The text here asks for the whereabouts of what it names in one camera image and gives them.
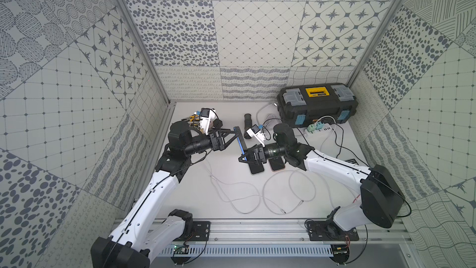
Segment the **pink case phone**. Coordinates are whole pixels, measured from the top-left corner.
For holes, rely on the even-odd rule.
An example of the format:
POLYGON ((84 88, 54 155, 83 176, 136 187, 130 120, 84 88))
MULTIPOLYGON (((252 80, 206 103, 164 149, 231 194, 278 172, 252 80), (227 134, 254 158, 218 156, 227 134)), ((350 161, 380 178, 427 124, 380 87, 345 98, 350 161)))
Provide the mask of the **pink case phone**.
POLYGON ((269 159, 268 162, 273 172, 285 169, 285 163, 281 157, 269 159))

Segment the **grey-green case phone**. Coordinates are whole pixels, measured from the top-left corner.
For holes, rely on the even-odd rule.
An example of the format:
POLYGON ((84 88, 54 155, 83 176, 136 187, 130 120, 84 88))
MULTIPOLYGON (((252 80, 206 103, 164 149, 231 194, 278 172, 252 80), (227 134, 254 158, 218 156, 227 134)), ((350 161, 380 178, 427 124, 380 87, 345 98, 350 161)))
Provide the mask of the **grey-green case phone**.
POLYGON ((256 175, 264 172, 263 163, 255 159, 251 159, 251 157, 249 157, 249 169, 251 175, 256 175))

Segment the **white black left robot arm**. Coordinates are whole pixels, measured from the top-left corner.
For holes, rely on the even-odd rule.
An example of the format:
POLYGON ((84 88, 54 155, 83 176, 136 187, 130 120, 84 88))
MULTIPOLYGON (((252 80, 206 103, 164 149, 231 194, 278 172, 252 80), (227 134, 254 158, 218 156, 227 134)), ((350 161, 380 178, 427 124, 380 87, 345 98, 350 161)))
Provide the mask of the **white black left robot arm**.
POLYGON ((108 238, 99 237, 90 249, 95 268, 148 268, 157 256, 176 239, 188 239, 192 234, 193 215, 173 210, 153 232, 151 225, 164 202, 180 184, 189 167, 192 155, 223 151, 242 134, 240 130, 218 127, 205 135, 188 122, 171 125, 168 144, 152 174, 151 180, 128 215, 108 238))

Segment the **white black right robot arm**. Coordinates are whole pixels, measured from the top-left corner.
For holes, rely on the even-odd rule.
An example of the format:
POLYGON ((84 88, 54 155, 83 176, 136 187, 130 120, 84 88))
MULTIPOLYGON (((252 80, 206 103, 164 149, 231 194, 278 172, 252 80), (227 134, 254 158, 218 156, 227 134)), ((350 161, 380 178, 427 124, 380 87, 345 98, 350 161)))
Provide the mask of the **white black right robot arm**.
POLYGON ((274 143, 245 149, 239 162, 266 163, 284 158, 295 168, 329 177, 355 191, 359 195, 356 202, 336 207, 327 216, 326 223, 341 231, 369 223, 386 229, 393 226, 406 199, 384 166, 360 166, 328 156, 300 143, 287 124, 275 125, 273 136, 274 143))

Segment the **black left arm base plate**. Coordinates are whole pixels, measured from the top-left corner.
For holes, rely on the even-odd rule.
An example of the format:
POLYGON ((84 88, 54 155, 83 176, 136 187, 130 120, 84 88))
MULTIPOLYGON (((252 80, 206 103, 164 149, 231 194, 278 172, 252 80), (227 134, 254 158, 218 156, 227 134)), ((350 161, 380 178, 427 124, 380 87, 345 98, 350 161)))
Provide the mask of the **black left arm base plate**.
POLYGON ((176 241, 207 242, 209 240, 210 227, 210 221, 199 220, 186 223, 184 233, 176 238, 176 241))

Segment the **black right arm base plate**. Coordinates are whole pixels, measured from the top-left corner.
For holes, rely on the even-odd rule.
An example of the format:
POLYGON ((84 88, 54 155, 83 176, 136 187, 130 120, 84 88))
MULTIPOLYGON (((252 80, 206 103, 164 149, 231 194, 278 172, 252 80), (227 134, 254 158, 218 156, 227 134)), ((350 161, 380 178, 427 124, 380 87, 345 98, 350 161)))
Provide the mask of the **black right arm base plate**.
POLYGON ((333 222, 306 220, 304 227, 310 241, 359 241, 356 228, 343 231, 333 222))

